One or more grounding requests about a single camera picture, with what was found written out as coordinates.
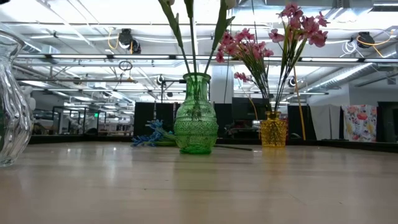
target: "wooden table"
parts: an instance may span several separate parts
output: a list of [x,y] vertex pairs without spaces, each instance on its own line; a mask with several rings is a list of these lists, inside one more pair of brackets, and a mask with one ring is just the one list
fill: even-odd
[[29,146],[0,169],[0,223],[398,223],[398,154],[130,145]]

